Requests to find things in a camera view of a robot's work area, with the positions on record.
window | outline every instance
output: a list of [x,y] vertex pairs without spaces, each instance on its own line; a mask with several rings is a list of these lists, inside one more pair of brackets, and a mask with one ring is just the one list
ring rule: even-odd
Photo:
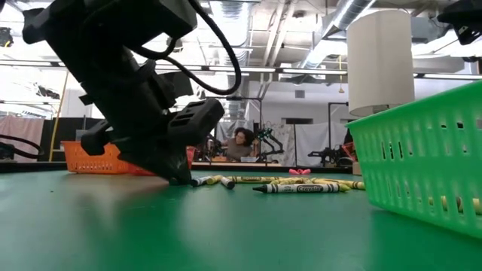
[[284,117],[282,122],[284,124],[313,124],[313,119]]

pink curtain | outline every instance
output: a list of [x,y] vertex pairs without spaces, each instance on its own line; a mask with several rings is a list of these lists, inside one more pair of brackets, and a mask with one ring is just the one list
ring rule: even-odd
[[[16,136],[16,137],[34,142],[37,145],[40,144],[43,127],[44,127],[43,119],[13,117],[13,116],[0,118],[0,134],[6,135],[6,136]],[[26,151],[30,154],[38,153],[38,151],[34,147],[21,142],[11,141],[7,139],[0,139],[0,141],[4,143],[12,144],[15,146],[15,148],[18,148],[22,151]],[[35,159],[21,157],[16,154],[15,154],[15,160],[18,161],[19,163],[37,162]]]

woman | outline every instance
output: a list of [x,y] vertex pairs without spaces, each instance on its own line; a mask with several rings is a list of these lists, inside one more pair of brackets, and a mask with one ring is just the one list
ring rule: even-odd
[[251,144],[255,140],[255,134],[248,129],[242,127],[234,131],[234,138],[223,142],[223,146],[227,146],[226,156],[229,160],[241,162],[241,157],[256,157],[257,148],[253,151]]

black robot arm in background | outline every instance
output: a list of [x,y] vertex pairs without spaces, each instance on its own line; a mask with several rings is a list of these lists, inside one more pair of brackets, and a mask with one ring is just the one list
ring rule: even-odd
[[[175,42],[197,27],[196,13],[219,37],[233,63],[236,83],[229,90],[210,87],[169,57]],[[219,95],[234,93],[241,82],[233,49],[197,0],[55,0],[48,8],[23,15],[25,42],[47,41],[87,92],[84,104],[95,103],[105,116],[105,121],[84,135],[82,148],[100,155],[104,145],[112,142],[121,152],[119,159],[171,184],[187,184],[191,174],[186,146],[201,143],[224,109],[219,101],[207,99],[169,112],[180,92],[169,75],[155,73],[155,60],[176,65],[201,87]],[[161,33],[172,38],[166,51],[143,47]],[[131,51],[148,61],[139,67]]]
[[482,1],[457,1],[447,6],[437,20],[453,26],[460,44],[470,44],[482,33]]
[[[262,160],[266,160],[268,155],[283,154],[285,152],[285,150],[283,150],[283,144],[278,139],[276,139],[273,136],[272,133],[273,133],[273,129],[271,129],[271,128],[265,128],[265,129],[262,129],[258,132],[258,138],[262,142],[266,143],[267,145],[269,145],[271,147],[271,151],[265,151],[265,152],[260,154],[260,157],[261,157]],[[278,145],[279,150],[276,150],[276,148],[273,146],[273,144],[271,144],[268,141],[268,139],[275,142]]]

lamp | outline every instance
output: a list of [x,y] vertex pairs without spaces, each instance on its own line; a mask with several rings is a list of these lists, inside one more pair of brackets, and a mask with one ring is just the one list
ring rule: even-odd
[[378,11],[347,32],[349,111],[368,116],[415,99],[410,15]]

